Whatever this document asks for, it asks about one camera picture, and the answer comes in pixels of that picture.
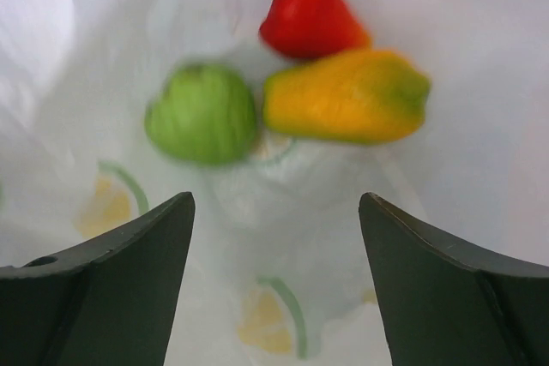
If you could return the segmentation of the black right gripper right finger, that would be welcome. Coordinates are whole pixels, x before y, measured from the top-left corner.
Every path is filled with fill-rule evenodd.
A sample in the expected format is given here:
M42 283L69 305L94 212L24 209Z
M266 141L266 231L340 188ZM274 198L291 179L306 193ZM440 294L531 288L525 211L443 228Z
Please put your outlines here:
M395 365L545 365L548 269L364 194L359 219Z

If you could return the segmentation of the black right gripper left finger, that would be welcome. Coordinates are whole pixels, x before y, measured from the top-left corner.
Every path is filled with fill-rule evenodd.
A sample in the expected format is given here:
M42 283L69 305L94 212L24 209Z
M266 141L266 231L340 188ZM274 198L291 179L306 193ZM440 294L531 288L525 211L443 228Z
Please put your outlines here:
M3 267L2 364L163 364L195 211L180 193L84 243Z

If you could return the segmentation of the white plastic bag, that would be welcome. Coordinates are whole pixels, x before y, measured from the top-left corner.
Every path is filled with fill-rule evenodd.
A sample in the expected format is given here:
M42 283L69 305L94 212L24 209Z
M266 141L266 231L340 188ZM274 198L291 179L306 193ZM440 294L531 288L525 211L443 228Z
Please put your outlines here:
M345 1L371 45L344 51L393 51L431 80L424 124L400 140L265 125L266 79L325 58L261 40L272 0L1 0L1 270L189 192L161 365L395 365L364 194L548 269L548 0ZM258 133L244 159L199 165L148 139L148 104L191 63L250 86Z

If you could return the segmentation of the green fake fruit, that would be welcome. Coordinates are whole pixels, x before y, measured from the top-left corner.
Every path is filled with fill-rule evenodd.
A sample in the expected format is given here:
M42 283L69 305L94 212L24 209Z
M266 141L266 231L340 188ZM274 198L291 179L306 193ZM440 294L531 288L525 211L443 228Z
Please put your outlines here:
M164 154L199 165L244 159L258 133L255 100L242 75L219 63L186 64L145 111L148 139Z

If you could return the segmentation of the orange green fake papaya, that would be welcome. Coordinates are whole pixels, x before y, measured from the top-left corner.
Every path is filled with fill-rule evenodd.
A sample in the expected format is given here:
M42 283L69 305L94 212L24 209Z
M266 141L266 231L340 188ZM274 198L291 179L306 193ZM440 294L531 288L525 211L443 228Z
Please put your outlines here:
M282 134L381 144L425 122L431 80L393 51L357 49L272 74L262 120Z

